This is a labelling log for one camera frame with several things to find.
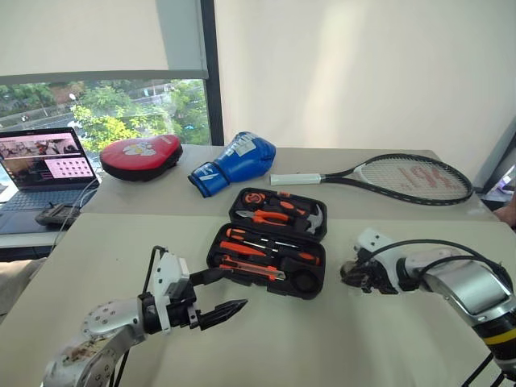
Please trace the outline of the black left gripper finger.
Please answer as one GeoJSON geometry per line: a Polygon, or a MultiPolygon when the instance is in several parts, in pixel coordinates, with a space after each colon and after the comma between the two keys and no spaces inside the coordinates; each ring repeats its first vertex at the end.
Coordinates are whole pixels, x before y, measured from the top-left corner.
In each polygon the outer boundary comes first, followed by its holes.
{"type": "Polygon", "coordinates": [[[192,286],[208,285],[228,277],[233,273],[233,269],[229,268],[208,268],[189,275],[189,281],[192,286]]]}
{"type": "Polygon", "coordinates": [[[198,326],[204,331],[220,323],[224,323],[235,314],[239,313],[247,303],[247,299],[238,299],[219,304],[212,311],[207,313],[202,313],[198,310],[198,326]]]}

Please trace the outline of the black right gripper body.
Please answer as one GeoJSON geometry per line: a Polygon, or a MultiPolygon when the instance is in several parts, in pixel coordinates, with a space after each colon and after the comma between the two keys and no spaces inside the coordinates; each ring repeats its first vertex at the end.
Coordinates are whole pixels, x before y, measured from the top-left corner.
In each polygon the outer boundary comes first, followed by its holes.
{"type": "Polygon", "coordinates": [[[386,267],[366,249],[360,249],[357,253],[357,259],[365,261],[365,267],[362,272],[358,272],[361,278],[368,276],[373,283],[374,289],[382,294],[394,295],[398,291],[394,288],[393,283],[389,279],[386,267]]]}

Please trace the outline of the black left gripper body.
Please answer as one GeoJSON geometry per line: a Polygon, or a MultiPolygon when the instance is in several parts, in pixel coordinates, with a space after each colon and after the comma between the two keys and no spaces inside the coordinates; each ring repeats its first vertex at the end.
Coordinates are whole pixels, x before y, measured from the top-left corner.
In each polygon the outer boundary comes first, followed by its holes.
{"type": "Polygon", "coordinates": [[[197,295],[194,285],[190,281],[187,282],[185,288],[178,296],[170,298],[167,314],[170,327],[189,327],[190,329],[200,327],[197,295]]]}

